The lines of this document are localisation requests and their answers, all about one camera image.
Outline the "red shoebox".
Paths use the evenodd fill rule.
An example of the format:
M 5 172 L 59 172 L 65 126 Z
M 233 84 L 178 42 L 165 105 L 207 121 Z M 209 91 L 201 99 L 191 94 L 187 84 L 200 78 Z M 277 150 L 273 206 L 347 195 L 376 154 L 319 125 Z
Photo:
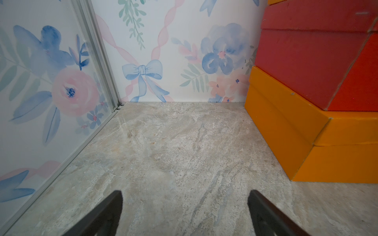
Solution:
M 256 66 L 325 111 L 377 111 L 377 1 L 269 5 Z

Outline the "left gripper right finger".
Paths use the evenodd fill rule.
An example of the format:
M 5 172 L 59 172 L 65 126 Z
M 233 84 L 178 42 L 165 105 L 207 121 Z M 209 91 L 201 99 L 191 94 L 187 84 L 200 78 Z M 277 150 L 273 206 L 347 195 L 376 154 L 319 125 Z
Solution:
M 259 191 L 252 190 L 248 207 L 257 236 L 307 236 L 308 233 Z

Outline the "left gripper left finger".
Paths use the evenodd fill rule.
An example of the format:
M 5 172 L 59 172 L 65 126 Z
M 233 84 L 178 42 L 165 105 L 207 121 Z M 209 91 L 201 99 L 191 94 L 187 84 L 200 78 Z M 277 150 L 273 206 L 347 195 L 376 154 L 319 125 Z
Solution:
M 93 210 L 71 227 L 65 236 L 114 236 L 122 214 L 123 196 L 113 191 Z

